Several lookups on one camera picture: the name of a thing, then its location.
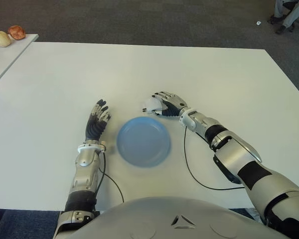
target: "white desk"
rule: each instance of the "white desk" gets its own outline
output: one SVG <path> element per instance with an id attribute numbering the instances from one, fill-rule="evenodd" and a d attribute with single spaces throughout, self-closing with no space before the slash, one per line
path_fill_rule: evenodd
<path id="1" fill-rule="evenodd" d="M 35 41 L 37 38 L 37 34 L 27 34 L 25 39 L 16 41 L 10 36 L 11 45 L 7 47 L 0 47 L 0 78 L 30 45 L 30 43 Z"/>
<path id="2" fill-rule="evenodd" d="M 174 92 L 218 119 L 260 153 L 264 165 L 299 185 L 299 91 L 265 50 L 32 43 L 0 80 L 0 208 L 63 210 L 94 103 L 105 99 L 112 118 L 108 173 L 126 200 L 183 196 L 226 208 L 251 207 L 244 190 L 212 191 L 189 175 L 177 120 L 156 118 L 170 133 L 171 152 L 157 167 L 136 168 L 118 154 L 116 136 L 156 91 Z M 197 178 L 233 187 L 208 145 L 188 133 L 187 153 Z M 121 202 L 105 179 L 100 210 Z"/>

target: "black cable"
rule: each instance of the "black cable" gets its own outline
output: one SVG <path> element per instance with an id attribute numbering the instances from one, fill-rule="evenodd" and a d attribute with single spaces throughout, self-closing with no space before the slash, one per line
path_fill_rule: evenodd
<path id="1" fill-rule="evenodd" d="M 105 169 L 106 169 L 106 158 L 105 158 L 105 153 L 103 153 L 103 159 L 104 159 L 103 172 L 105 172 Z M 99 189 L 100 189 L 100 187 L 101 187 L 101 184 L 102 184 L 102 182 L 103 182 L 103 179 L 104 179 L 104 173 L 102 174 L 100 183 L 99 183 L 98 187 L 96 188 L 96 191 L 95 191 L 95 197 L 98 195 L 98 191 L 99 191 Z"/>
<path id="2" fill-rule="evenodd" d="M 103 153 L 103 159 L 104 159 L 103 171 L 99 168 L 100 172 L 102 173 L 102 177 L 101 177 L 100 183 L 99 183 L 99 185 L 98 185 L 98 187 L 96 189 L 95 196 L 98 194 L 98 191 L 99 191 L 99 189 L 101 187 L 101 184 L 103 182 L 104 176 L 107 176 L 109 179 L 112 180 L 112 182 L 116 185 L 116 187 L 120 191 L 120 194 L 121 194 L 121 197 L 122 197 L 122 201 L 124 202 L 124 197 L 123 197 L 123 194 L 122 194 L 122 191 L 121 191 L 120 187 L 118 186 L 118 184 L 115 182 L 115 180 L 113 178 L 111 178 L 107 173 L 105 173 L 105 169 L 106 169 L 106 157 L 105 157 L 105 153 Z"/>
<path id="3" fill-rule="evenodd" d="M 107 176 L 109 179 L 112 180 L 112 182 L 116 185 L 116 187 L 118 188 L 118 190 L 120 191 L 121 197 L 122 197 L 122 201 L 124 202 L 124 197 L 122 194 L 122 191 L 120 189 L 120 187 L 118 186 L 118 184 L 115 182 L 115 180 L 113 178 L 111 178 L 107 173 L 102 172 L 102 170 L 99 168 L 100 172 L 103 173 L 105 176 Z"/>
<path id="4" fill-rule="evenodd" d="M 211 187 L 208 187 L 204 184 L 202 184 L 201 182 L 199 182 L 195 176 L 192 174 L 192 172 L 190 171 L 190 168 L 188 166 L 188 161 L 187 161 L 187 156 L 186 156 L 186 148 L 185 148 L 185 141 L 186 141 L 186 132 L 187 132 L 187 127 L 185 128 L 185 134 L 184 134 L 184 155 L 185 155 L 185 160 L 186 160 L 186 165 L 187 165 L 187 169 L 190 173 L 190 175 L 193 177 L 193 179 L 199 183 L 201 186 L 205 187 L 205 188 L 208 188 L 208 189 L 212 189 L 212 190 L 217 190 L 217 191 L 225 191 L 225 190 L 233 190 L 233 189 L 242 189 L 244 187 L 237 187 L 237 188 L 211 188 Z"/>

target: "chair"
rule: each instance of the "chair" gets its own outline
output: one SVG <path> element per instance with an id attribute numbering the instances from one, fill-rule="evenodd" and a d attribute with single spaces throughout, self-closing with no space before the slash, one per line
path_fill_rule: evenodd
<path id="1" fill-rule="evenodd" d="M 298 1 L 289 1 L 289 2 L 285 2 L 283 6 L 289 9 L 291 12 L 297 3 Z M 295 28 L 295 22 L 299 24 L 299 20 L 297 19 L 293 22 L 291 31 Z"/>

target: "yellow onion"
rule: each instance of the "yellow onion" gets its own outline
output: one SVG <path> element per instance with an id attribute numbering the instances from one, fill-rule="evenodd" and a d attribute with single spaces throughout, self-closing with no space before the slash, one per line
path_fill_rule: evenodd
<path id="1" fill-rule="evenodd" d="M 14 25 L 9 27 L 8 33 L 15 39 L 21 40 L 25 38 L 25 31 L 21 26 Z"/>
<path id="2" fill-rule="evenodd" d="M 4 32 L 0 31 L 0 46 L 1 47 L 6 47 L 11 44 L 10 37 Z"/>

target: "floor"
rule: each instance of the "floor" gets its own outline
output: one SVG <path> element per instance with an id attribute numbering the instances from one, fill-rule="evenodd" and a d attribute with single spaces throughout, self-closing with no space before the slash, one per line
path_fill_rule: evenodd
<path id="1" fill-rule="evenodd" d="M 19 24 L 38 41 L 266 49 L 299 89 L 299 29 L 276 35 L 279 26 L 266 22 L 273 7 L 274 0 L 0 0 L 0 30 Z"/>

